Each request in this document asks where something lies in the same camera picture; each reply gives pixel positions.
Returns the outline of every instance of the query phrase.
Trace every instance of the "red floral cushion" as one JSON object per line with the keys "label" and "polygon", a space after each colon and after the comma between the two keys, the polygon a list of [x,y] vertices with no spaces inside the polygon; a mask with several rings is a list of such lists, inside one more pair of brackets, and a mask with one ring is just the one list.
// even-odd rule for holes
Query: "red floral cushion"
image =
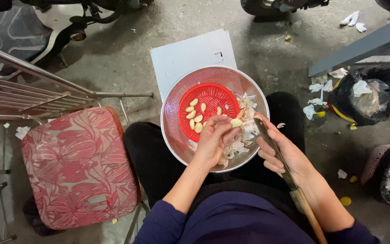
{"label": "red floral cushion", "polygon": [[70,229],[127,215],[140,199],[111,107],[88,108],[28,132],[22,154],[40,218]]}

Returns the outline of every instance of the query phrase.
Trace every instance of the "person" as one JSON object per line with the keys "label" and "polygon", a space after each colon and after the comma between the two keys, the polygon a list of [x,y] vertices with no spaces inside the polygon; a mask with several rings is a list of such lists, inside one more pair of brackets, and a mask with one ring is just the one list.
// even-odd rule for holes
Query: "person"
{"label": "person", "polygon": [[[305,193],[328,243],[380,243],[347,212],[306,158],[297,99],[286,92],[266,99],[271,121],[261,116],[268,134]],[[279,176],[284,165],[262,137],[257,138],[260,151],[251,161],[230,173],[209,173],[222,157],[223,145],[239,133],[240,128],[231,129],[230,120],[220,115],[208,120],[188,166],[169,151],[159,126],[137,122],[128,127],[124,144],[151,208],[134,243],[317,242]],[[285,126],[277,129],[279,123]]]}

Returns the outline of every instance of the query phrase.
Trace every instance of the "black pants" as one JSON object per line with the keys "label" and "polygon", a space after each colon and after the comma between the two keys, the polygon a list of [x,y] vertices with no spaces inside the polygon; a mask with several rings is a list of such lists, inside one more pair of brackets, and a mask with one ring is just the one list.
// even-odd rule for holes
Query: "black pants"
{"label": "black pants", "polygon": [[[302,152],[305,152],[304,114],[296,97],[287,92],[275,92],[266,97],[270,121],[274,125],[285,123],[279,130]],[[160,127],[137,122],[124,133],[124,145],[152,208],[180,178],[186,166],[169,151]],[[207,197],[220,191],[242,191],[268,200],[287,214],[307,233],[310,231],[305,216],[298,213],[290,197],[290,188],[278,174],[263,165],[264,159],[256,155],[242,167],[228,173],[209,173],[198,192],[188,216]]]}

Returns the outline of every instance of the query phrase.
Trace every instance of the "blue shirt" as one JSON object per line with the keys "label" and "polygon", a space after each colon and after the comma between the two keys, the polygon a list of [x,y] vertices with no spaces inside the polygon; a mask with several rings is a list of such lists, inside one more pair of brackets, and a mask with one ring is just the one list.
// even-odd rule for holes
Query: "blue shirt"
{"label": "blue shirt", "polygon": [[[351,228],[325,233],[329,244],[379,244],[355,221]],[[186,214],[158,201],[133,242],[172,243],[299,243],[315,244],[290,218],[253,194],[223,191],[205,199],[186,221]]]}

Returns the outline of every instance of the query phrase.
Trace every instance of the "red plastic basket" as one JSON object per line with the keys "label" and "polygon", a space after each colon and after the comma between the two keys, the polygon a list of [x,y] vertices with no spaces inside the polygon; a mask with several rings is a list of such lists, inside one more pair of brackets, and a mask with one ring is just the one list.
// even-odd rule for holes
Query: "red plastic basket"
{"label": "red plastic basket", "polygon": [[[200,133],[196,133],[195,130],[191,129],[189,125],[190,119],[186,116],[189,114],[186,112],[186,108],[190,106],[195,98],[198,98],[198,104],[195,105],[196,115],[202,115],[201,123],[209,120],[210,117],[218,114],[218,107],[222,108],[222,114],[228,115],[230,118],[236,118],[239,114],[239,103],[234,97],[233,92],[228,90],[226,87],[215,84],[215,83],[203,83],[189,89],[181,98],[179,103],[179,125],[184,134],[189,137],[192,141],[198,142]],[[201,111],[201,104],[206,104],[204,112]]]}

